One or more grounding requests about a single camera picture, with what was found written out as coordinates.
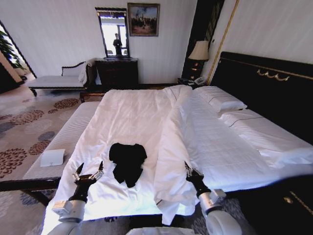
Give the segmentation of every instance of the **picture frame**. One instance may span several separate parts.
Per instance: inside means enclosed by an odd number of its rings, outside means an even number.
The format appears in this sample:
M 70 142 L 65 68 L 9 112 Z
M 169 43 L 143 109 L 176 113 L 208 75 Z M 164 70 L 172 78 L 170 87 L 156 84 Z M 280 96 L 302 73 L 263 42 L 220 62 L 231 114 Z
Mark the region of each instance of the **picture frame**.
M 127 3 L 130 36 L 157 37 L 160 4 Z

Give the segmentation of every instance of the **telephone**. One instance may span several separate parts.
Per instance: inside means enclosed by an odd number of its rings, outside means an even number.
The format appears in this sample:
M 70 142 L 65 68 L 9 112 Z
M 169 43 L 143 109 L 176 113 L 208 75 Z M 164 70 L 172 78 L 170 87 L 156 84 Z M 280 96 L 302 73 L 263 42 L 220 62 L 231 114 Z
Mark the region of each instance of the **telephone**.
M 197 79 L 195 79 L 195 83 L 197 85 L 204 85 L 206 82 L 206 79 L 204 77 L 198 77 Z

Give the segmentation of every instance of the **lampshade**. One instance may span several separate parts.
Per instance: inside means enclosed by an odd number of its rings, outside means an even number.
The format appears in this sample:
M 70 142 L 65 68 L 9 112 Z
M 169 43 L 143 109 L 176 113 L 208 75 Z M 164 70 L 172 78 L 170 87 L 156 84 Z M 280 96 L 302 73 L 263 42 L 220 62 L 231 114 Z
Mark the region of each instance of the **lampshade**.
M 194 50 L 189 56 L 191 60 L 208 60 L 209 53 L 208 51 L 209 42 L 208 41 L 197 41 Z

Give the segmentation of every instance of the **potted plant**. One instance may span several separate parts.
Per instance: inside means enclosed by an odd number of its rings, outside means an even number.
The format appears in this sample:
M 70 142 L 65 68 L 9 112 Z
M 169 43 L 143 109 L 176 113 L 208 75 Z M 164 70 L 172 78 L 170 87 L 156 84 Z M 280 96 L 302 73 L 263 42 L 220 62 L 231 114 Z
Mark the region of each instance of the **potted plant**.
M 25 68 L 21 65 L 19 57 L 14 53 L 12 49 L 12 44 L 9 43 L 5 37 L 8 35 L 0 30 L 0 51 L 6 57 L 6 59 L 10 62 L 13 68 L 20 68 L 24 70 Z

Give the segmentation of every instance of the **table lamp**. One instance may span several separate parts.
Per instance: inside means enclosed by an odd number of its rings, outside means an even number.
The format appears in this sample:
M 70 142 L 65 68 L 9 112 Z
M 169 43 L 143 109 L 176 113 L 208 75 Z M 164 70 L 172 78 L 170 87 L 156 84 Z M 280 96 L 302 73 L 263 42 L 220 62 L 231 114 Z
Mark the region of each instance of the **table lamp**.
M 200 77 L 204 62 L 209 60 L 208 46 L 208 41 L 197 41 L 194 50 L 188 57 L 192 61 L 189 72 L 191 79 Z

